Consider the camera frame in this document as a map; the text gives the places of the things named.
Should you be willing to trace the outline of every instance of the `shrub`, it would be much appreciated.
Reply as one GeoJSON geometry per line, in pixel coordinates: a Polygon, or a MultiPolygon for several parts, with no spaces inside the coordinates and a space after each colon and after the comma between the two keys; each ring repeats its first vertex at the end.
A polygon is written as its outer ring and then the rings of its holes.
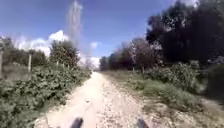
{"type": "Polygon", "coordinates": [[[149,83],[143,91],[144,95],[159,96],[164,104],[183,112],[203,111],[202,101],[198,97],[172,85],[149,83]]]}
{"type": "Polygon", "coordinates": [[[171,67],[153,68],[146,73],[147,78],[174,84],[185,91],[197,91],[197,71],[187,64],[178,63],[171,67]]]}
{"type": "Polygon", "coordinates": [[[0,127],[32,127],[41,111],[64,104],[66,94],[89,75],[81,70],[38,67],[29,80],[0,81],[0,127]]]}

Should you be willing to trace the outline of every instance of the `gravel trail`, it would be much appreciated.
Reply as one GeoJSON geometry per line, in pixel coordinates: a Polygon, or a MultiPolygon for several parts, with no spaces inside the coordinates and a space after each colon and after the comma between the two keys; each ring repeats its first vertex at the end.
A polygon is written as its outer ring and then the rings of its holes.
{"type": "Polygon", "coordinates": [[[35,122],[36,128],[71,128],[78,117],[82,128],[133,128],[138,119],[154,127],[142,112],[142,105],[119,91],[105,76],[94,72],[83,86],[76,88],[65,106],[52,108],[35,122]]]}

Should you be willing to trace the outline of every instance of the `fence post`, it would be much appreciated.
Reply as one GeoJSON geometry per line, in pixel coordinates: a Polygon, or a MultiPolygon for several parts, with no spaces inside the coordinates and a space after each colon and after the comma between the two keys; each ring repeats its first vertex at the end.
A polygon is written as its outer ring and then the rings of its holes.
{"type": "Polygon", "coordinates": [[[0,79],[2,78],[2,56],[3,56],[3,49],[0,48],[0,79]]]}
{"type": "Polygon", "coordinates": [[[28,72],[31,72],[31,60],[32,60],[32,54],[29,54],[28,72]]]}

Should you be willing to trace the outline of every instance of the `tall tree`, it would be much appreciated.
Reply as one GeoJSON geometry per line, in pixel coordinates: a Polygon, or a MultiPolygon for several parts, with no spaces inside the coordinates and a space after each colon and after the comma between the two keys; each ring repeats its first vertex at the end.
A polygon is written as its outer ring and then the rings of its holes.
{"type": "Polygon", "coordinates": [[[77,49],[68,41],[53,42],[50,61],[54,63],[59,62],[69,67],[76,67],[79,61],[77,49]]]}
{"type": "Polygon", "coordinates": [[[109,67],[108,67],[108,60],[107,60],[107,57],[103,56],[101,59],[100,59],[100,70],[102,71],[105,71],[107,70],[109,67]]]}

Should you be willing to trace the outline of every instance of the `leafy plant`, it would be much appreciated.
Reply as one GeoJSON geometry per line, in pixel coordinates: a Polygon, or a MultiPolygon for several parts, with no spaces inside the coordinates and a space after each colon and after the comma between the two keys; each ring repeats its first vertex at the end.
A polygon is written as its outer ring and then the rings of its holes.
{"type": "Polygon", "coordinates": [[[172,83],[176,87],[189,92],[197,91],[197,71],[187,64],[174,64],[171,67],[153,68],[146,73],[146,78],[172,83]]]}
{"type": "Polygon", "coordinates": [[[1,128],[32,127],[40,112],[65,104],[66,94],[90,76],[82,70],[34,68],[26,81],[0,82],[1,128]]]}

